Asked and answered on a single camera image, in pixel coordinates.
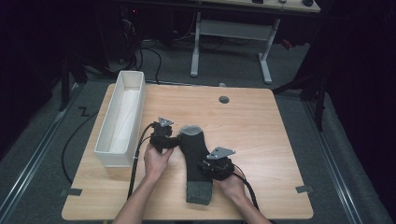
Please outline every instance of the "gray carpet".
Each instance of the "gray carpet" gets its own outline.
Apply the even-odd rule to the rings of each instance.
[[[274,45],[268,58],[273,76],[271,86],[263,84],[261,69],[255,54],[242,51],[231,52],[234,44],[225,44],[216,51],[202,50],[200,73],[191,78],[191,46],[172,48],[158,44],[152,49],[160,53],[162,65],[158,78],[160,81],[190,83],[218,86],[225,83],[230,87],[269,88],[274,89],[293,79],[309,46],[284,49]],[[142,71],[146,79],[154,80],[159,58],[149,50],[143,50]],[[49,143],[49,151],[37,169],[34,178],[23,193],[8,223],[73,223],[62,219],[61,212],[65,197],[60,196],[63,189],[70,187],[64,177],[61,156],[68,138],[77,127],[87,119],[81,116],[86,107],[86,114],[93,114],[102,103],[106,88],[114,80],[90,75],[87,84],[77,96],[62,121],[61,128]],[[32,118],[30,125],[21,135],[7,156],[0,162],[0,202],[3,202],[18,179],[22,169],[34,153],[42,136],[56,118],[60,106],[60,85],[53,90],[54,97]],[[309,220],[277,220],[282,223],[349,223],[346,212],[339,199],[332,177],[321,152],[321,144],[316,129],[311,124],[304,103],[300,102],[295,91],[276,97],[291,146],[306,185],[312,186],[311,200],[314,216]],[[73,137],[65,150],[65,167],[73,178],[94,123],[89,120]],[[392,223],[381,202],[377,199],[371,183],[356,159],[344,130],[339,123],[329,98],[323,120],[324,136],[329,143],[337,165],[352,192],[354,202],[360,209],[363,223]]]

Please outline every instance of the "human hand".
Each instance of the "human hand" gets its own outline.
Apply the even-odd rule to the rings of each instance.
[[[238,169],[235,169],[233,172],[237,175],[244,176],[242,172]],[[225,194],[225,196],[231,199],[233,202],[236,202],[246,197],[245,184],[240,178],[235,175],[231,175],[230,177],[222,181],[213,179],[213,182],[218,185]]]
[[[146,176],[156,179],[160,178],[168,165],[173,151],[172,148],[169,148],[165,153],[161,154],[152,144],[148,143],[144,157]]]

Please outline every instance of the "human arm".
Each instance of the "human arm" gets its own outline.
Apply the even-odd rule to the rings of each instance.
[[[113,221],[114,224],[142,222],[152,191],[154,191],[158,180],[165,171],[173,151],[170,148],[165,153],[160,154],[155,147],[148,144],[145,152],[146,175],[117,214]]]
[[[242,176],[239,170],[234,171],[237,175]],[[240,178],[231,175],[225,180],[219,181],[214,179],[213,182],[217,184],[224,192],[225,196],[229,198],[239,214],[249,224],[271,224],[271,222],[253,205],[245,193],[245,184]]]

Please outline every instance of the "desk leg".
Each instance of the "desk leg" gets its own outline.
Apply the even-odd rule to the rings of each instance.
[[[267,57],[270,52],[271,46],[274,42],[274,38],[276,35],[277,27],[279,26],[280,19],[275,20],[274,25],[271,29],[268,41],[267,41],[267,46],[265,47],[264,53],[259,54],[259,60],[260,60],[260,65],[262,66],[262,75],[264,77],[264,83],[265,84],[271,84],[272,79],[271,79],[271,74],[268,69],[268,64],[267,64]]]
[[[198,76],[200,32],[201,32],[201,12],[197,12],[197,22],[195,24],[195,43],[194,43],[194,51],[192,53],[191,73],[190,73],[192,77]]]

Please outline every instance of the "person's left hand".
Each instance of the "person's left hand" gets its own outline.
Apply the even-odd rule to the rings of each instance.
[[[168,165],[173,151],[173,148],[169,148],[165,153],[161,154],[152,144],[148,143],[145,152],[146,175],[160,178]]]

